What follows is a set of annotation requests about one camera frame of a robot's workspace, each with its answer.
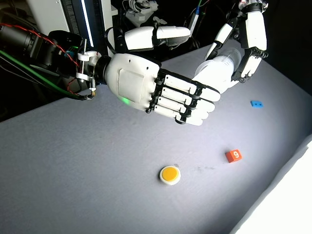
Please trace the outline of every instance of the white light strip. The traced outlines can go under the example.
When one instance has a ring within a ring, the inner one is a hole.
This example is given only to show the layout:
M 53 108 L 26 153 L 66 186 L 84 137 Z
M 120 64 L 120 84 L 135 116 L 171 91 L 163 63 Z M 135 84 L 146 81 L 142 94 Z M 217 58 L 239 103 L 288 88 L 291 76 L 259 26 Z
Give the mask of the white light strip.
M 91 35 L 91 29 L 90 29 L 89 20 L 88 20 L 88 15 L 87 15 L 87 9 L 86 9 L 86 5 L 84 3 L 84 0 L 81 0 L 81 4 L 82 4 L 82 9 L 83 9 L 84 20 L 85 20 L 86 25 L 87 25 L 90 45 L 92 47 L 94 47 L 93 40 L 92 40 L 92 35 Z

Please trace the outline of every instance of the red cube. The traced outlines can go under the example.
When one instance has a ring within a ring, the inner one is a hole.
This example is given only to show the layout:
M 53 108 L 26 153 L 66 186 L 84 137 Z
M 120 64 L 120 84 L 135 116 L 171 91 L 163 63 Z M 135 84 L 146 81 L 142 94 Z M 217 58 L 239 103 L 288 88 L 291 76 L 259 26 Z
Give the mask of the red cube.
M 231 150 L 225 155 L 229 162 L 236 162 L 242 159 L 242 155 L 239 150 Z

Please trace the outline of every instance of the gray table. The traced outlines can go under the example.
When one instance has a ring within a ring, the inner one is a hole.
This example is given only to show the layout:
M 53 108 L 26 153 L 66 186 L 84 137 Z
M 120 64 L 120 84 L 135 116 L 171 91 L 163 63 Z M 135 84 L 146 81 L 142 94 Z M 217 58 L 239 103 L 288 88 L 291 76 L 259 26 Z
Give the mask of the gray table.
M 163 67 L 191 77 L 206 50 Z M 132 109 L 104 85 L 93 101 L 65 98 L 10 119 L 0 124 L 0 232 L 228 233 L 311 132 L 311 103 L 262 62 L 200 127 Z M 233 149 L 243 159 L 229 164 Z M 181 181 L 161 183 L 174 164 Z

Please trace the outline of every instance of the robotic hand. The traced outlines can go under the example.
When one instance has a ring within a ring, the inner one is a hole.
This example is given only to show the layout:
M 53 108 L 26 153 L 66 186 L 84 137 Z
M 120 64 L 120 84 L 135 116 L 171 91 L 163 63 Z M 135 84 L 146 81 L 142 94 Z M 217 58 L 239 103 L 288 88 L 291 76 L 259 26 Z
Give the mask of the robotic hand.
M 238 81 L 249 79 L 267 56 L 262 16 L 267 6 L 261 0 L 242 0 L 238 5 L 241 12 L 221 28 L 193 79 L 161 69 L 160 63 L 130 53 L 115 54 L 110 61 L 99 58 L 94 70 L 100 67 L 109 89 L 131 107 L 147 113 L 154 111 L 179 124 L 201 125 L 215 109 L 214 101 L 220 100 L 221 94 Z M 184 42 L 190 34 L 186 30 L 142 27 L 127 32 L 125 41 L 129 51 L 152 49 L 162 43 L 170 46 Z M 242 60 L 235 49 L 218 55 L 230 36 L 245 49 Z

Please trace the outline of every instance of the blue block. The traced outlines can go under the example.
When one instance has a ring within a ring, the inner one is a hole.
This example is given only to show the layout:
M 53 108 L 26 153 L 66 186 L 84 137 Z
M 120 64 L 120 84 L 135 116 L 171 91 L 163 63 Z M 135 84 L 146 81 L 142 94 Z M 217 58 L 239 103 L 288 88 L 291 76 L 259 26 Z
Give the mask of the blue block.
M 252 107 L 254 107 L 254 108 L 262 108 L 263 107 L 263 104 L 261 101 L 251 101 L 250 103 L 251 103 Z

